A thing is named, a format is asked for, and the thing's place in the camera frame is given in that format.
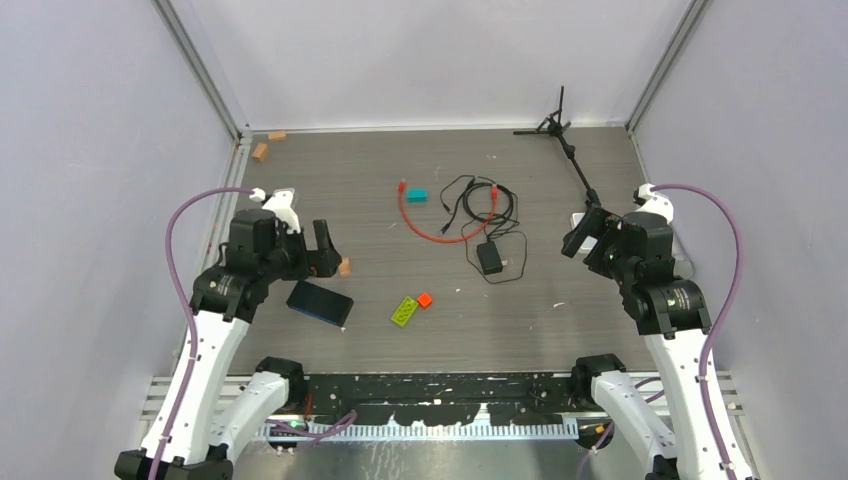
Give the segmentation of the black network switch box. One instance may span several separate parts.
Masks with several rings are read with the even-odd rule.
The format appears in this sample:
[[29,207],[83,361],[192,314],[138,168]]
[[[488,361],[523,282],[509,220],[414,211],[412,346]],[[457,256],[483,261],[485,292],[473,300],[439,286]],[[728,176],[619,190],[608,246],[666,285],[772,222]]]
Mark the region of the black network switch box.
[[286,305],[292,310],[341,328],[352,310],[354,300],[319,285],[298,281]]

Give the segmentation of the black power adapter with cord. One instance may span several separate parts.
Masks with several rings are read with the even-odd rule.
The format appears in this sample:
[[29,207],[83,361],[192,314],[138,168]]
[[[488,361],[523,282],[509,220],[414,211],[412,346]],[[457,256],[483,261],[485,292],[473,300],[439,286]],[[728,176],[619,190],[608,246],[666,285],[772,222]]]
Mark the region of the black power adapter with cord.
[[476,261],[473,261],[470,256],[468,243],[464,243],[465,257],[467,263],[471,265],[482,276],[482,278],[491,285],[509,283],[520,280],[524,277],[528,259],[528,238],[525,233],[521,231],[510,231],[504,233],[504,235],[512,234],[521,235],[524,238],[524,257],[523,262],[521,264],[521,269],[518,275],[512,278],[505,278],[502,275],[503,270],[505,269],[506,265],[511,262],[511,260],[503,261],[501,259],[494,238],[487,238],[485,242],[476,246]]

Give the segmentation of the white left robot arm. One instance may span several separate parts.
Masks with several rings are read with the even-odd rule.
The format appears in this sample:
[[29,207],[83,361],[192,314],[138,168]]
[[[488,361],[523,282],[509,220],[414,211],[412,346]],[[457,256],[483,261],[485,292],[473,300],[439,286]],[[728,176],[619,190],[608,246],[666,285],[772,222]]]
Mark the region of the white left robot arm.
[[120,479],[229,479],[246,446],[277,410],[298,412],[307,398],[303,367],[263,359],[236,400],[218,413],[230,365],[258,307],[276,281],[329,278],[342,257],[325,220],[313,223],[317,247],[268,209],[230,222],[221,260],[194,282],[188,336],[174,377],[141,445],[119,454]]

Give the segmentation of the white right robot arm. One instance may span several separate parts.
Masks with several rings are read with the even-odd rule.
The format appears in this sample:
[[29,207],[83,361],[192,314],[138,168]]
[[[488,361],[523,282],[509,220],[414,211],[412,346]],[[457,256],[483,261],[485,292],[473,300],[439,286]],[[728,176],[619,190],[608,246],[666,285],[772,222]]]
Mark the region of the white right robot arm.
[[660,419],[613,354],[576,361],[571,397],[584,410],[601,408],[610,416],[644,479],[753,479],[705,349],[713,322],[704,295],[674,274],[669,218],[647,206],[624,216],[591,206],[565,236],[562,253],[572,257],[595,239],[584,262],[617,285],[656,364],[671,422]]

